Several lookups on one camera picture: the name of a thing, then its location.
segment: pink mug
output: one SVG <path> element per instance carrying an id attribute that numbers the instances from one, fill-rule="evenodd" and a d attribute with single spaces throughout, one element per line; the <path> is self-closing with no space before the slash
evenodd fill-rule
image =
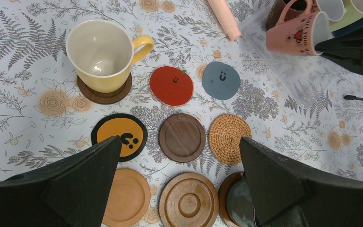
<path id="1" fill-rule="evenodd" d="M 307 8 L 304 13 L 285 21 L 287 11 L 296 1 L 286 5 L 276 26 L 267 32 L 267 49 L 289 55 L 319 56 L 322 52 L 316 51 L 315 45 L 329 39 L 329 18 L 323 11 L 311 13 L 312 0 L 305 0 Z"/>

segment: tablecloth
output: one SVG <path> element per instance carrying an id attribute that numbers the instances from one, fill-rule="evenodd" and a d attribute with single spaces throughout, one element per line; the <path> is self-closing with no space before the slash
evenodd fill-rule
<path id="1" fill-rule="evenodd" d="M 240 22 L 271 2 L 228 1 Z M 69 31 L 93 18 L 118 23 L 132 38 L 150 35 L 156 42 L 132 67 L 130 93 L 113 105 L 81 95 L 66 56 Z M 233 66 L 241 76 L 241 87 L 229 100 L 213 99 L 202 88 L 204 69 L 213 61 Z M 192 78 L 194 94 L 187 105 L 172 108 L 153 97 L 148 80 L 162 65 L 186 70 Z M 150 208 L 134 226 L 162 226 L 158 194 L 173 176 L 197 172 L 218 188 L 229 174 L 243 170 L 241 164 L 220 163 L 208 142 L 192 162 L 169 160 L 158 145 L 158 129 L 176 113 L 196 117 L 206 131 L 216 117 L 238 115 L 251 127 L 253 139 L 267 147 L 363 181 L 363 102 L 343 100 L 344 95 L 363 96 L 363 76 L 344 69 L 324 73 L 335 79 L 322 98 L 311 108 L 300 107 L 248 42 L 227 39 L 205 0 L 0 0 L 0 181 L 88 148 L 92 128 L 113 113 L 132 114 L 148 128 L 142 153 L 118 166 L 139 171 L 150 185 Z M 224 223 L 218 218 L 215 226 Z"/>

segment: gray coaster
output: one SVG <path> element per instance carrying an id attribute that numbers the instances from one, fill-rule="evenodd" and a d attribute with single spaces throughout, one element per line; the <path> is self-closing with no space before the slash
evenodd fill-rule
<path id="1" fill-rule="evenodd" d="M 213 98 L 227 100 L 239 89 L 240 76 L 232 66 L 215 61 L 205 69 L 202 86 Z"/>

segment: white mug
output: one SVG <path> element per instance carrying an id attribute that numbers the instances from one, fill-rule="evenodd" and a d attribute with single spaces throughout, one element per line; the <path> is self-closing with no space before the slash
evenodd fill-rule
<path id="1" fill-rule="evenodd" d="M 138 52 L 138 47 L 145 45 Z M 91 89 L 111 93 L 127 80 L 131 66 L 154 48 L 154 40 L 142 35 L 133 40 L 117 24 L 89 20 L 71 30 L 66 52 L 80 79 Z"/>

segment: cup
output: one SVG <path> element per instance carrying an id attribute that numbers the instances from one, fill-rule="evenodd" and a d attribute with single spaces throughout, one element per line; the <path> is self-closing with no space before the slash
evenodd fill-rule
<path id="1" fill-rule="evenodd" d="M 272 6 L 272 9 L 270 13 L 268 14 L 267 20 L 265 22 L 265 28 L 267 30 L 270 30 L 273 28 L 277 21 L 280 18 L 280 15 L 282 14 L 283 9 L 286 7 L 286 4 L 290 0 L 276 0 Z M 302 14 L 306 8 L 307 4 L 305 3 L 305 0 L 300 0 L 296 3 L 294 3 L 286 14 L 286 20 L 291 20 L 296 17 L 298 17 L 300 14 Z"/>
<path id="2" fill-rule="evenodd" d="M 343 0 L 312 0 L 314 12 L 324 11 L 329 17 L 329 25 L 340 21 L 345 13 Z"/>
<path id="3" fill-rule="evenodd" d="M 126 82 L 131 66 L 153 48 L 150 36 L 131 40 L 120 26 L 101 19 L 77 25 L 66 40 L 66 52 L 78 76 L 101 93 L 119 89 Z"/>
<path id="4" fill-rule="evenodd" d="M 319 56 L 322 52 L 317 52 L 315 45 L 329 39 L 329 18 L 323 11 L 311 13 L 312 0 L 306 0 L 304 13 L 285 21 L 286 13 L 296 1 L 286 5 L 276 26 L 267 32 L 267 49 L 297 56 Z"/>
<path id="5" fill-rule="evenodd" d="M 363 0 L 343 0 L 345 13 L 343 18 L 330 26 L 330 31 L 334 32 L 355 21 L 363 18 Z"/>

